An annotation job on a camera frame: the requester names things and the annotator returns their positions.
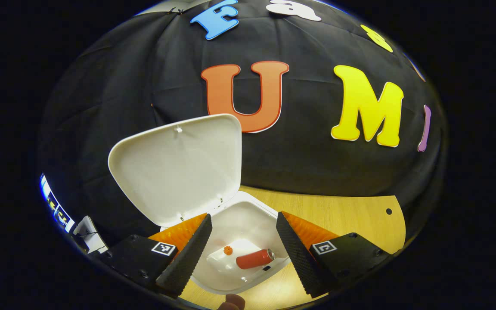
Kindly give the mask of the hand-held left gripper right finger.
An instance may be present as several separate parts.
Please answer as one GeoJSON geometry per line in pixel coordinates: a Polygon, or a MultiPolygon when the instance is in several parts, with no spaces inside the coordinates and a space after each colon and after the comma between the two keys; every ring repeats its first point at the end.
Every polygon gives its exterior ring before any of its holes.
{"type": "Polygon", "coordinates": [[[339,236],[283,211],[278,213],[276,230],[312,298],[354,285],[392,257],[362,234],[339,236]]]}

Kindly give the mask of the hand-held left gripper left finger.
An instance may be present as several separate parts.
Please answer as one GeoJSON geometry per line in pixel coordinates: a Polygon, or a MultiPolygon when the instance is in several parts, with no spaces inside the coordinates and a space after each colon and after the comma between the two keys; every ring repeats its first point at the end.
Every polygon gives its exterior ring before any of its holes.
{"type": "Polygon", "coordinates": [[[193,275],[212,230],[212,216],[202,213],[160,232],[131,231],[88,258],[129,286],[176,299],[193,275]]]}

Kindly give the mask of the red pop can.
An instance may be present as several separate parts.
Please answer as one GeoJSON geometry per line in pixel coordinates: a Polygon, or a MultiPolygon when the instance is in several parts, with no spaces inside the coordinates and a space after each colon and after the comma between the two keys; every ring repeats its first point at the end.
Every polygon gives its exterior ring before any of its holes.
{"type": "Polygon", "coordinates": [[[253,253],[238,256],[236,258],[236,264],[240,269],[246,270],[266,266],[274,261],[275,258],[276,256],[271,249],[261,249],[253,253]]]}

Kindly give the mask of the white desktop garbage bin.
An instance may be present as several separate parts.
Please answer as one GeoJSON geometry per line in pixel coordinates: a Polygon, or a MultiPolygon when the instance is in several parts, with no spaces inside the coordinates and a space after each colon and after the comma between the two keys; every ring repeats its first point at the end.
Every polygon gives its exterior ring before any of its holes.
{"type": "Polygon", "coordinates": [[[230,114],[174,122],[118,142],[108,167],[126,197],[163,230],[232,202],[242,128],[230,114]]]}

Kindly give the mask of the wooden desktop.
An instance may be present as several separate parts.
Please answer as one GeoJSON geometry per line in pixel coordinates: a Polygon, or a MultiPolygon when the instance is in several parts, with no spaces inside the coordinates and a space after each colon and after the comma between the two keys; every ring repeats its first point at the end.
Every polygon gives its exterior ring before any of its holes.
{"type": "Polygon", "coordinates": [[[405,245],[405,218],[394,196],[338,197],[303,195],[242,185],[232,202],[212,213],[213,230],[180,298],[214,309],[226,294],[246,300],[246,310],[285,309],[313,298],[305,293],[276,230],[284,211],[342,236],[361,233],[394,254],[405,245]],[[230,246],[233,254],[223,253],[230,246]],[[238,256],[271,249],[276,258],[266,266],[240,269],[238,256]]]}

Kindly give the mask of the black backdrop cloth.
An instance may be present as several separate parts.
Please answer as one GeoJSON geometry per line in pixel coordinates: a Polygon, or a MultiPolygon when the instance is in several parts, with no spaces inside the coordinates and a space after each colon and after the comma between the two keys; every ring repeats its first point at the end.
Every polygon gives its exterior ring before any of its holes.
{"type": "Polygon", "coordinates": [[[210,0],[154,8],[102,36],[54,88],[39,166],[73,218],[114,243],[153,233],[113,180],[118,141],[222,113],[243,129],[241,184],[326,196],[394,195],[415,238],[440,196],[448,125],[439,96],[372,24],[315,0],[210,0]]]}

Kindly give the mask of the white box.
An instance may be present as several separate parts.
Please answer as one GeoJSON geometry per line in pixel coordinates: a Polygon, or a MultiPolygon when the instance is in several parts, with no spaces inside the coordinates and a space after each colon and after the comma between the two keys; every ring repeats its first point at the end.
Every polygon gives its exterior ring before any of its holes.
{"type": "Polygon", "coordinates": [[[76,241],[77,245],[86,254],[104,253],[108,250],[108,247],[99,231],[96,229],[93,220],[89,216],[85,216],[72,232],[72,237],[76,241]]]}

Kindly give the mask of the bright coloured panel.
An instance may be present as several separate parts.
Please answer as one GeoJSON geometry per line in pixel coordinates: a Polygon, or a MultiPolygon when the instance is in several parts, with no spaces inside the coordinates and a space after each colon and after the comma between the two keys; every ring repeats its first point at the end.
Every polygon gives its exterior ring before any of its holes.
{"type": "Polygon", "coordinates": [[[40,175],[40,190],[43,194],[45,202],[47,202],[53,219],[57,223],[57,226],[63,229],[65,233],[71,233],[76,225],[76,222],[69,216],[63,206],[61,206],[57,198],[54,196],[49,182],[47,181],[47,177],[44,174],[40,175]]]}

